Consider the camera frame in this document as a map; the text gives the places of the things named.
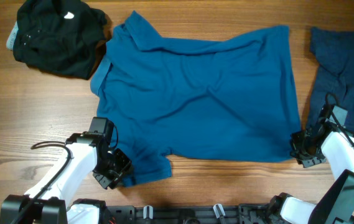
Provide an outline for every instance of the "wooden surface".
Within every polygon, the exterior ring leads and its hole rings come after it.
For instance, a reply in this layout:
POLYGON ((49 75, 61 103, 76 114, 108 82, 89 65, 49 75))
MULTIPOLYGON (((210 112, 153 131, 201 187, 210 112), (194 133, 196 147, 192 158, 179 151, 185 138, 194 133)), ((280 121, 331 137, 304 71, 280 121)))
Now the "wooden surface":
MULTIPOLYGON (((56 77, 14 60, 6 40, 22 0, 13 2, 0 4, 0 206, 9 194, 21 195, 32 187, 60 154, 29 147, 87 130, 98 105, 89 81, 56 77)), ((309 52, 310 27, 354 30, 354 1, 95 1, 89 5, 105 11, 113 27, 137 10, 166 37, 226 40, 263 27, 289 25, 302 124, 318 66, 309 52)), ((75 198, 102 199, 108 205, 236 205, 265 203, 287 192, 317 202, 333 183, 328 164, 303 169, 294 160, 263 164, 169 159, 172 178, 103 190, 88 176, 75 198)))

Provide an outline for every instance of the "wooden table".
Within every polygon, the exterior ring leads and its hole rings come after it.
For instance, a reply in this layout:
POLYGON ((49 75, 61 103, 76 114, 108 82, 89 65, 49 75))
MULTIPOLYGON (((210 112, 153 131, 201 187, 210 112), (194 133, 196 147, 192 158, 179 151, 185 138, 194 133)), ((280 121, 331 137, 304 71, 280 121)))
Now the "wooden table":
MULTIPOLYGON (((0 206, 9 194, 21 195, 32 187, 60 155, 55 149, 29 147, 86 131, 98 105, 89 81, 42 73, 14 60, 6 40, 22 0, 12 2, 0 1, 0 206)), ((318 67, 309 52, 309 29, 354 30, 354 1, 95 1, 89 5, 107 13, 113 27, 136 10, 166 37, 226 40, 263 27, 289 25, 302 124, 318 67)), ((103 190, 89 175, 75 198, 106 200, 108 205, 236 205, 265 203, 287 192, 315 203, 333 183, 328 164, 303 169, 295 160, 265 164, 169 159, 172 178, 103 190)))

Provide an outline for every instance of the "blue cloth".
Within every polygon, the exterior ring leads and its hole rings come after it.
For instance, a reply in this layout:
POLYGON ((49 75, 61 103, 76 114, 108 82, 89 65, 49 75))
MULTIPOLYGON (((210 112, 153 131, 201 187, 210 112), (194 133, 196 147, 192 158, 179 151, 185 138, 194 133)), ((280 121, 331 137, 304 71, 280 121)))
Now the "blue cloth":
POLYGON ((310 51, 318 68, 310 97, 307 127, 313 126, 325 104, 327 92, 336 94, 341 106, 348 110, 345 126, 354 132, 354 32, 311 30, 310 51))
POLYGON ((161 37, 138 13, 114 28, 91 81, 118 127, 131 186, 171 176, 166 155, 278 162, 300 130, 289 28, 218 42, 161 37))

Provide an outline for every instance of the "black fabric pile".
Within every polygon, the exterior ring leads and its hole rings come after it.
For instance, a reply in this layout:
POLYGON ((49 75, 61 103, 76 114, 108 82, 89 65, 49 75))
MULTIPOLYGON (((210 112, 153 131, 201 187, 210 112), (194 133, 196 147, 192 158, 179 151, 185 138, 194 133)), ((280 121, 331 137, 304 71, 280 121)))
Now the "black fabric pile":
POLYGON ((316 56, 320 67, 310 98, 307 127, 316 123, 325 104, 325 95, 331 92, 348 110, 345 126, 354 132, 354 32, 313 28, 311 33, 310 51, 316 56))
POLYGON ((80 0, 27 0, 17 12, 17 61, 46 72, 89 79, 95 49, 106 40, 105 14, 80 0))

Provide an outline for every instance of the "wooden tabletop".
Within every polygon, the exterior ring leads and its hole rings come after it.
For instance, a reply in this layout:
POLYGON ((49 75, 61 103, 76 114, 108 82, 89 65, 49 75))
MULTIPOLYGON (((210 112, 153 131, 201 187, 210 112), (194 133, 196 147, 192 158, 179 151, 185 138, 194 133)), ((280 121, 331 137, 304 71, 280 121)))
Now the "wooden tabletop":
MULTIPOLYGON (((11 2, 0 3, 0 206, 9 194, 22 195, 36 184, 60 155, 57 149, 31 151, 30 146, 44 140, 64 141, 71 133, 86 131, 98 106, 89 81, 57 77, 14 60, 6 40, 22 0, 11 2)), ((94 1, 89 5, 107 13, 112 27, 136 10, 165 37, 227 40, 251 30, 289 25, 302 124, 318 67, 309 52, 309 29, 354 30, 354 1, 94 1)), ((273 164, 169 159, 173 169, 169 179, 103 190, 89 175, 75 199, 134 206, 237 205, 266 203, 287 192, 316 203, 333 184, 328 164, 303 169, 293 159, 273 164)))

